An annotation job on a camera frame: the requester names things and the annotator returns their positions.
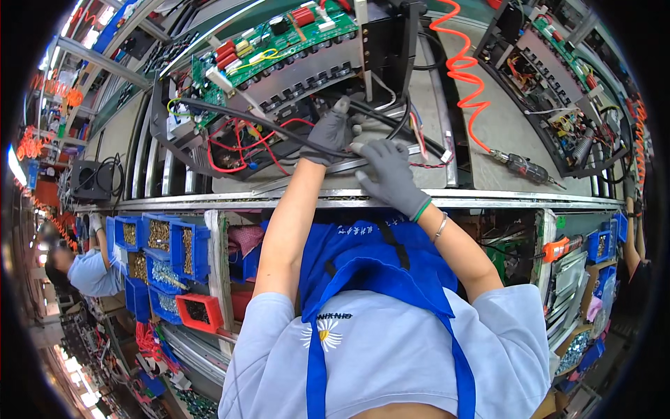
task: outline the hand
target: hand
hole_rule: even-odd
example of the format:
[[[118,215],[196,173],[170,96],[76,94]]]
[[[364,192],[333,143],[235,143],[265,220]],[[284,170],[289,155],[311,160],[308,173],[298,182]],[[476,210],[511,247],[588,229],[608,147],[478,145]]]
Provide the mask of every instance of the hand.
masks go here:
[[[88,234],[95,236],[96,231],[102,229],[103,221],[98,213],[90,213],[88,215]]]
[[[308,140],[336,152],[344,150],[353,138],[352,125],[347,115],[349,104],[351,102],[347,96],[337,101],[332,110],[312,128]],[[306,145],[300,149],[300,157],[324,166],[330,166],[337,159],[337,157],[316,151]]]
[[[376,139],[366,145],[353,143],[351,150],[368,160],[377,173],[375,183],[364,172],[357,170],[356,179],[368,194],[391,205],[410,220],[416,221],[430,202],[430,196],[414,185],[409,169],[409,150],[402,144],[387,139]]]

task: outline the pink cloth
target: pink cloth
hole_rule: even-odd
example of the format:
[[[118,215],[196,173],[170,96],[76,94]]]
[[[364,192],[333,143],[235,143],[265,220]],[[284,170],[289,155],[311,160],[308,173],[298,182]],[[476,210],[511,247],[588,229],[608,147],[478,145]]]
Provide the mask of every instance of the pink cloth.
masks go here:
[[[235,225],[228,228],[228,254],[242,251],[246,257],[254,247],[261,244],[265,232],[257,225]]]
[[[591,303],[588,305],[588,310],[586,311],[586,320],[593,322],[596,318],[596,314],[602,308],[602,300],[596,296],[591,297]]]

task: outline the green wristband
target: green wristband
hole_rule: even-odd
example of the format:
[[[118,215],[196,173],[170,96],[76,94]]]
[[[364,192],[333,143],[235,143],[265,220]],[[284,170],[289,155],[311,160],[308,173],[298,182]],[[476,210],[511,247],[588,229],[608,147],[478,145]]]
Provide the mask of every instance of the green wristband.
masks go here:
[[[414,219],[412,220],[413,223],[416,223],[419,220],[419,217],[421,216],[421,214],[423,214],[425,209],[428,208],[428,205],[430,205],[430,201],[431,201],[431,199],[429,199],[428,202],[426,202],[426,204],[419,210],[419,212],[417,213],[417,216],[414,217]]]

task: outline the silver bracelet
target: silver bracelet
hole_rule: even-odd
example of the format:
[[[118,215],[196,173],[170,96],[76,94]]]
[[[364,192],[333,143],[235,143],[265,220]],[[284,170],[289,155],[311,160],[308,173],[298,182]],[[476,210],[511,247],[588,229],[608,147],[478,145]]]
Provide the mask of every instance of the silver bracelet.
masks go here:
[[[444,226],[447,225],[447,217],[449,216],[447,213],[442,211],[443,217],[442,217],[442,224],[440,225],[440,229],[435,233],[435,239],[433,239],[433,243],[435,243],[438,240],[438,237],[442,235],[442,230],[444,230]]]

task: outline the light blue t-shirt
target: light blue t-shirt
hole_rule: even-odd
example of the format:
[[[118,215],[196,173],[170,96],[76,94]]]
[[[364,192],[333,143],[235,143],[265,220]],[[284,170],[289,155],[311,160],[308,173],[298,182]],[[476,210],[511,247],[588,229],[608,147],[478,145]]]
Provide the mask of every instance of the light blue t-shirt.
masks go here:
[[[536,286],[492,290],[472,305],[444,293],[454,335],[476,386],[477,418],[529,418],[547,395],[549,347]],[[452,338],[435,315],[371,291],[345,291],[318,317],[326,356],[326,417],[350,418],[390,403],[458,411]],[[288,297],[264,293],[247,306],[226,372],[218,417],[307,417],[312,331]]]
[[[123,291],[119,270],[113,266],[107,269],[98,249],[75,256],[68,279],[82,294],[91,297],[113,296]]]

